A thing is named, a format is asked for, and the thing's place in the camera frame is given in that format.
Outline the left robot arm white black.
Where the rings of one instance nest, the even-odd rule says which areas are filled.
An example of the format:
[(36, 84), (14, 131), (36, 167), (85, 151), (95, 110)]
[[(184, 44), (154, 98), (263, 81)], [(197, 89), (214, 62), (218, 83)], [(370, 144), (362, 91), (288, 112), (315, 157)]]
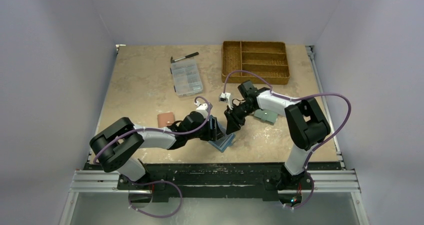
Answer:
[(226, 130), (214, 116), (192, 111), (183, 120), (161, 128), (138, 126), (128, 117), (122, 117), (94, 136), (89, 146), (104, 172), (117, 171), (128, 180), (137, 182), (148, 174), (143, 162), (133, 158), (137, 150), (176, 150), (189, 140), (220, 143), (225, 136)]

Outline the blue leather card holder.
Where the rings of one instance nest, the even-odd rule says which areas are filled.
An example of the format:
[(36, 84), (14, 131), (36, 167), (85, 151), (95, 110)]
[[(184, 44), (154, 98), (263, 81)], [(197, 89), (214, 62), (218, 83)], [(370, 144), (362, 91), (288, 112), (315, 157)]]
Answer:
[(208, 143), (212, 145), (219, 152), (223, 153), (228, 147), (233, 145), (234, 138), (236, 135), (231, 133), (229, 135), (225, 135), (217, 141), (209, 141)]

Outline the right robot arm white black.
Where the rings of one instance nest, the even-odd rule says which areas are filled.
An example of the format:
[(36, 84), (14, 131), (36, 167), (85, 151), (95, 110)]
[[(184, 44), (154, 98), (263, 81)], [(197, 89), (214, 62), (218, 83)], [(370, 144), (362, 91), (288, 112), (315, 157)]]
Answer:
[(269, 88), (256, 88), (250, 80), (238, 87), (243, 99), (230, 103), (224, 112), (226, 133), (232, 134), (245, 125), (246, 117), (257, 110), (268, 110), (284, 116), (293, 147), (280, 169), (278, 190), (297, 185), (305, 176), (314, 149), (330, 134), (331, 128), (315, 98), (293, 98), (273, 93)]

